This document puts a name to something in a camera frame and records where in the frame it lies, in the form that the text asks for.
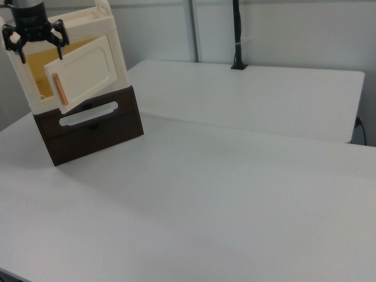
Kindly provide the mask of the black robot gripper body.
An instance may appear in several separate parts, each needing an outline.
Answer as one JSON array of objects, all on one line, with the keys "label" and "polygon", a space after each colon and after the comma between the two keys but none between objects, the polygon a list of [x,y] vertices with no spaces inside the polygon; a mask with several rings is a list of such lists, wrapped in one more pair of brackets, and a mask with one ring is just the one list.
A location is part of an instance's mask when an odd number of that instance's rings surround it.
[{"label": "black robot gripper body", "polygon": [[12,3],[11,12],[21,43],[51,41],[51,24],[44,3]]}]

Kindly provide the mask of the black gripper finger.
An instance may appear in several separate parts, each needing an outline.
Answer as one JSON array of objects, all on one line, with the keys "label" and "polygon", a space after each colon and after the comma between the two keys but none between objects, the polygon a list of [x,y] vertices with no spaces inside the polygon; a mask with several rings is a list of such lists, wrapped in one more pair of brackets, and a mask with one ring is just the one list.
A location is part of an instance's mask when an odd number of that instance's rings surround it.
[{"label": "black gripper finger", "polygon": [[[55,30],[57,33],[60,33],[61,38],[57,37],[52,30]],[[49,43],[53,44],[56,46],[59,59],[62,60],[62,49],[66,46],[69,45],[69,37],[68,33],[65,28],[65,24],[62,19],[58,19],[57,21],[50,23],[47,21],[43,25],[43,36],[46,41]]]},{"label": "black gripper finger", "polygon": [[[19,35],[19,39],[16,42],[13,42],[11,39],[11,36],[14,33],[17,33]],[[18,28],[17,26],[4,24],[2,27],[2,36],[4,39],[5,49],[18,54],[20,56],[21,62],[26,63],[23,47],[28,41],[28,36],[26,35],[24,28]]]}]

